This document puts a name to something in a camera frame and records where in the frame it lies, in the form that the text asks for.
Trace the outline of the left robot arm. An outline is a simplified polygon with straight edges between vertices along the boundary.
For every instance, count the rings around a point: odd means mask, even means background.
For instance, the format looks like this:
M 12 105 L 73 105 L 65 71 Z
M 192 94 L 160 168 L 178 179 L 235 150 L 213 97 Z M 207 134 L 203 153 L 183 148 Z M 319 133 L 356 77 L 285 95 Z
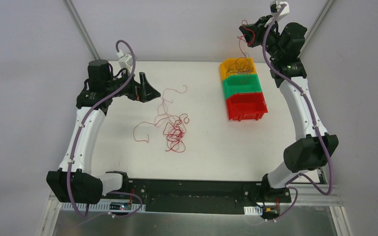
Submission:
M 88 64 L 88 78 L 76 98 L 76 121 L 66 154 L 56 171 L 49 171 L 46 181 L 62 203 L 96 204 L 112 192 L 124 199 L 130 194 L 127 174 L 107 171 L 92 176 L 91 164 L 100 127 L 109 106 L 116 97 L 149 102 L 160 93 L 147 81 L 143 72 L 135 80 L 135 62 L 121 63 L 118 74 L 107 60 L 93 60 Z

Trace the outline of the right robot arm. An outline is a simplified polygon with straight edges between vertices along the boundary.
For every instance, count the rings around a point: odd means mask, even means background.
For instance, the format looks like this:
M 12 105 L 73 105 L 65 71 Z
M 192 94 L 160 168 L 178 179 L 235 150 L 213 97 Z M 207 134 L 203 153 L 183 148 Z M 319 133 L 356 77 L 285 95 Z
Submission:
M 270 68 L 272 78 L 288 105 L 295 128 L 295 142 L 283 151 L 283 162 L 262 179 L 260 196 L 273 201 L 282 189 L 305 177 L 308 171 L 326 166 L 329 187 L 323 195 L 333 190 L 334 170 L 331 156 L 339 144 L 336 135 L 330 135 L 322 124 L 312 101 L 307 73 L 299 58 L 305 43 L 307 28 L 299 23 L 288 23 L 282 32 L 278 22 L 268 15 L 254 24 L 239 26 L 248 47 L 261 46 L 263 57 Z

